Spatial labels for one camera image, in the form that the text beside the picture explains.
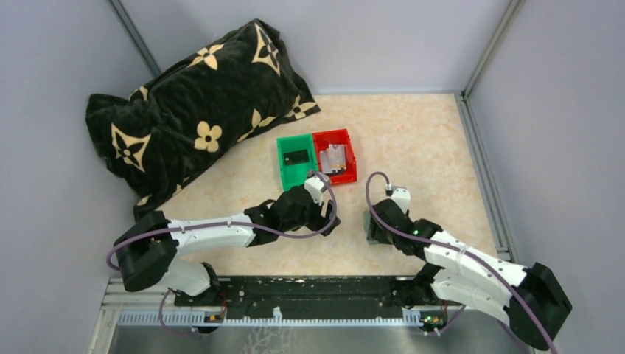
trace black blanket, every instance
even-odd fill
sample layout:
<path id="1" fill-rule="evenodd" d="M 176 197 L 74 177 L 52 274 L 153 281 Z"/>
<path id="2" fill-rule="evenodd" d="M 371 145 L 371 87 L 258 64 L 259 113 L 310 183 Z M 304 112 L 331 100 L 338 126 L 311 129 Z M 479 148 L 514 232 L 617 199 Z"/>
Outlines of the black blanket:
<path id="1" fill-rule="evenodd" d="M 86 122 L 106 167 L 154 210 L 234 144 L 319 111 L 279 32 L 253 20 L 178 62 L 128 100 L 93 94 Z"/>

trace item in red bin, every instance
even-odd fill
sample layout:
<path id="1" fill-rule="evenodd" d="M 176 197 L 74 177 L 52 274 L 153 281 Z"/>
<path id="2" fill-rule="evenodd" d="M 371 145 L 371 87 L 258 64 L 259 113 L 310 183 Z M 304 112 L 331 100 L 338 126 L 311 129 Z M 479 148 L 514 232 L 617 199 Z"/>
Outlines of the item in red bin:
<path id="1" fill-rule="evenodd" d="M 347 129 L 313 133 L 312 138 L 320 170 L 330 177 L 332 184 L 357 180 L 356 156 Z"/>

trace robotic arm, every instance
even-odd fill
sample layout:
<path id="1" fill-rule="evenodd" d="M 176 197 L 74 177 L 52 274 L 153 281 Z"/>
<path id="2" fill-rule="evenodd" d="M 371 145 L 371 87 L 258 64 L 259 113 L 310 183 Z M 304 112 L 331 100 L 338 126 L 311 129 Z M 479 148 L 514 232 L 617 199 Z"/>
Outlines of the robotic arm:
<path id="1" fill-rule="evenodd" d="M 499 272 L 539 319 L 553 339 L 571 311 L 571 303 L 553 272 L 535 263 L 532 268 L 491 257 L 462 243 L 439 225 L 426 219 L 412 221 L 408 217 L 410 193 L 401 187 L 387 190 L 389 198 L 375 204 L 380 219 L 406 234 L 427 238 L 455 246 L 453 251 L 436 244 L 426 244 L 401 237 L 370 218 L 367 239 L 373 243 L 394 245 L 406 255 L 417 256 L 426 262 L 413 280 L 413 287 L 403 289 L 430 301 L 450 300 L 468 305 L 508 325 L 526 344 L 547 350 L 548 346 L 510 290 L 480 263 L 467 257 L 475 254 Z"/>
<path id="2" fill-rule="evenodd" d="M 322 178 L 329 180 L 321 174 L 312 176 L 304 185 L 283 192 L 275 201 L 267 200 L 227 218 L 180 221 L 165 218 L 163 212 L 151 212 L 115 242 L 126 291 L 140 291 L 158 284 L 173 289 L 195 305 L 213 302 L 219 289 L 213 268 L 206 263 L 182 260 L 180 256 L 277 240 L 278 235 L 269 230 L 287 232 L 306 226 L 327 236 L 341 221 L 336 217 L 332 220 L 336 214 L 334 201 L 328 202 L 325 216 L 321 215 L 326 190 Z M 142 238 L 130 241 L 137 235 Z"/>

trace white wall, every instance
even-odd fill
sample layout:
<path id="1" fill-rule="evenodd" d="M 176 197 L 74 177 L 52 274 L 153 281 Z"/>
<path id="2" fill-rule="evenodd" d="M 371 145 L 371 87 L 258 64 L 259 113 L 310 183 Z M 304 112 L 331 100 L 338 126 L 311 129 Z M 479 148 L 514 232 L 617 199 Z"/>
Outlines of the white wall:
<path id="1" fill-rule="evenodd" d="M 471 103 L 520 260 L 573 303 L 563 352 L 625 353 L 625 2 L 527 1 Z"/>
<path id="2" fill-rule="evenodd" d="M 165 70 L 260 18 L 315 93 L 463 89 L 507 0 L 123 0 Z"/>
<path id="3" fill-rule="evenodd" d="M 0 1 L 0 353 L 84 353 L 133 192 L 85 125 L 149 79 L 103 0 Z"/>

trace beige table surface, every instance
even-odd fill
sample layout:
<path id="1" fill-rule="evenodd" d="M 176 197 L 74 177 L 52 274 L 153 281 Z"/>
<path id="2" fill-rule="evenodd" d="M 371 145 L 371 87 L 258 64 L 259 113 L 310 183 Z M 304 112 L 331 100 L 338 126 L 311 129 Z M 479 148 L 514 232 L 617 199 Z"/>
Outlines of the beige table surface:
<path id="1" fill-rule="evenodd" d="M 342 224 L 327 237 L 280 238 L 247 249 L 191 254 L 222 275 L 404 275 L 423 265 L 393 246 L 370 246 L 363 231 L 365 181 L 386 172 L 412 196 L 411 217 L 439 223 L 458 239 L 496 255 L 495 244 L 451 94 L 317 96 L 322 112 L 234 146 L 202 176 L 166 202 L 168 218 L 219 218 L 275 199 L 282 192 L 276 139 L 347 128 L 358 182 L 333 190 Z M 372 200 L 384 197 L 383 179 Z M 307 229 L 297 233 L 307 233 Z"/>

